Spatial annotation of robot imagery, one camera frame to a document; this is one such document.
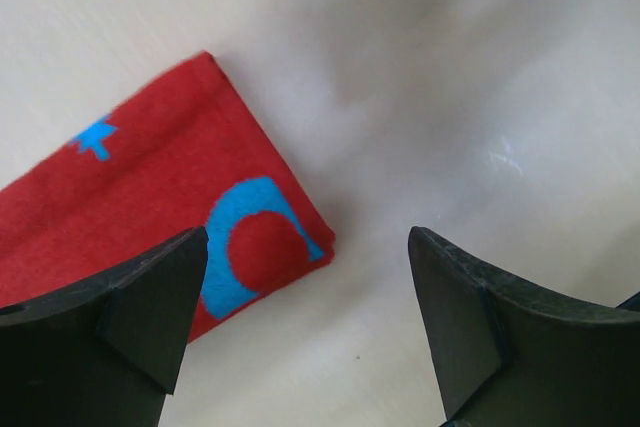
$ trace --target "red fabric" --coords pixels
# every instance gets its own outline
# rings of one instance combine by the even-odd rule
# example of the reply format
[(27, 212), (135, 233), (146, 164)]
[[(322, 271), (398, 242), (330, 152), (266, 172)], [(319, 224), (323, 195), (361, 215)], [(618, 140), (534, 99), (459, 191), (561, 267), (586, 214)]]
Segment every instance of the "red fabric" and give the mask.
[[(0, 306), (205, 224), (221, 194), (257, 176), (274, 181), (325, 255), (309, 262), (304, 240), (278, 214), (242, 220), (228, 257), (234, 275), (260, 292), (256, 300), (333, 257), (333, 232), (208, 53), (154, 80), (105, 122), (118, 129), (102, 141), (109, 160), (68, 144), (0, 192)], [(218, 323), (200, 302), (191, 339)]]

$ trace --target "black object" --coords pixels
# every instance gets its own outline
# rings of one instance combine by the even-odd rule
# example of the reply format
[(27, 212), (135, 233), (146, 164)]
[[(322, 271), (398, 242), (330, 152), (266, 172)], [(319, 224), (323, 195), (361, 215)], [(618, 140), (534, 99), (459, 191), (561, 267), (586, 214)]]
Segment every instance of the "black object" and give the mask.
[(640, 294), (573, 299), (424, 228), (409, 254), (446, 427), (640, 425)]
[(204, 228), (0, 309), (0, 426), (155, 427), (207, 263)]

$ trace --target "red sock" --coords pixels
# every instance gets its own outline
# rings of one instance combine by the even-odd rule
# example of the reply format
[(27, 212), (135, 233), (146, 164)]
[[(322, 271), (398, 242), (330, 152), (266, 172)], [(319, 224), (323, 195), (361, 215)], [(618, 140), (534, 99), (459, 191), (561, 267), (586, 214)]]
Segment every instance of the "red sock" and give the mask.
[(191, 340), (333, 257), (333, 232), (208, 53), (0, 192), (0, 212), (0, 307), (207, 226)]

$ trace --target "white table surface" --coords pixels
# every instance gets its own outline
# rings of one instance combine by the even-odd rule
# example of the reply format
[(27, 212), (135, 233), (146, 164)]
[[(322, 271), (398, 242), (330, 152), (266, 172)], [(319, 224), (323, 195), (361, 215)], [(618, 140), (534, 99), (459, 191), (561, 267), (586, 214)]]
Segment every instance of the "white table surface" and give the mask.
[(639, 0), (0, 0), (0, 184), (200, 49), (339, 242), (189, 347), (163, 427), (440, 425), (414, 224), (579, 298), (640, 289)]

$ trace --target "blue star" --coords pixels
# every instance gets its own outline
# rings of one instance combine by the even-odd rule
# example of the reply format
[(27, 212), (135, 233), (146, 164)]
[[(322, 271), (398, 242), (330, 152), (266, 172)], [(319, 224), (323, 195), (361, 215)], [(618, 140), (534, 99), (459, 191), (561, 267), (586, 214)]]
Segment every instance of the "blue star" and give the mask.
[(105, 160), (109, 160), (111, 156), (102, 145), (102, 141), (118, 130), (118, 128), (105, 123), (106, 120), (107, 117), (100, 119), (87, 130), (73, 138), (72, 143), (80, 144), (78, 153), (83, 154), (91, 149), (99, 161), (104, 162)]

